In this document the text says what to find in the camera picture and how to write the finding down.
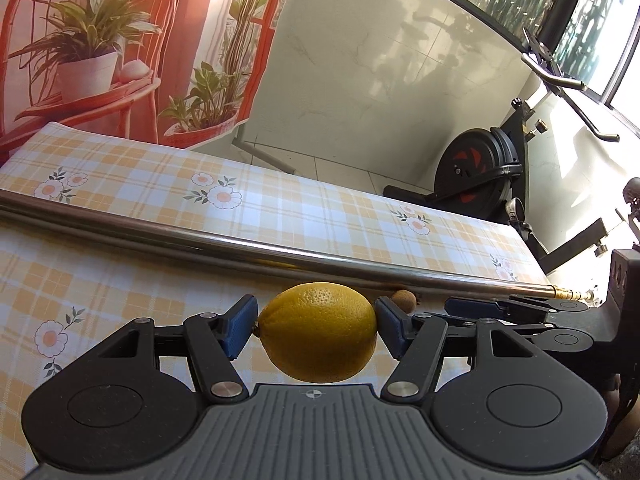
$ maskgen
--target white wall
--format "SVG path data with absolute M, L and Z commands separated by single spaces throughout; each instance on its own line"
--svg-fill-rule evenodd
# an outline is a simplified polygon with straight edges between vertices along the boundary
M 603 294 L 610 251 L 630 249 L 636 240 L 616 208 L 625 217 L 629 213 L 622 189 L 630 178 L 640 176 L 640 139 L 608 108 L 580 92 L 569 94 L 602 132 L 619 134 L 620 143 L 598 140 L 564 100 L 554 95 L 544 97 L 542 87 L 528 101 L 536 110 L 529 126 L 541 118 L 549 131 L 528 143 L 527 220 L 540 241 L 552 250 L 602 217 L 609 231 L 603 240 L 609 253 L 596 258 L 593 250 L 587 250 L 559 267 L 549 279 L 556 285 L 585 290 L 597 284 Z
M 287 0 L 246 140 L 432 189 L 450 140 L 500 124 L 528 76 L 449 0 Z

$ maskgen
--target gray ribbed plate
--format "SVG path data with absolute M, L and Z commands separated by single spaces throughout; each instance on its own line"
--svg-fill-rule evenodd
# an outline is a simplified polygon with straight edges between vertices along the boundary
M 507 480 L 443 446 L 418 410 L 381 402 L 367 385 L 258 386 L 241 404 L 209 408 L 165 457 L 101 480 Z M 44 465 L 28 480 L 91 478 Z M 527 476 L 517 475 L 520 479 Z M 586 464 L 536 480 L 590 480 Z

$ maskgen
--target lemon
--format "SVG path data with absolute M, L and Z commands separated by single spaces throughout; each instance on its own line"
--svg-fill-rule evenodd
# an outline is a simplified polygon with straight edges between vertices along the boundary
M 367 299 L 336 283 L 303 283 L 277 295 L 258 316 L 271 362 L 311 383 L 343 381 L 376 347 L 376 314 Z

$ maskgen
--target chair leg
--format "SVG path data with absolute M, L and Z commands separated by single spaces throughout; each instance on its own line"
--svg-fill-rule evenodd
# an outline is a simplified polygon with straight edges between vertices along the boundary
M 120 124 L 118 124 L 118 136 L 129 139 L 129 129 L 131 127 L 131 106 L 120 111 Z
M 158 117 L 156 116 L 156 91 L 154 90 L 148 96 L 149 113 L 151 114 L 151 142 L 159 144 L 158 141 Z

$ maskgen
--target yellow checkered tablecloth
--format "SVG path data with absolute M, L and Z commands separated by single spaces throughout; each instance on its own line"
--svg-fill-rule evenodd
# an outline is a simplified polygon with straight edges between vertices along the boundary
M 0 168 L 0 188 L 321 253 L 548 283 L 509 226 L 56 123 Z
M 36 465 L 20 427 L 27 396 L 126 322 L 148 316 L 158 326 L 181 324 L 200 312 L 221 314 L 244 294 L 262 308 L 295 284 L 0 222 L 0 478 L 22 478 Z M 447 359 L 441 381 L 463 372 L 464 361 Z M 364 370 L 345 382 L 379 392 L 396 363 L 379 340 Z M 298 382 L 271 364 L 255 337 L 234 366 L 249 391 Z M 191 385 L 184 359 L 161 358 L 161 369 Z

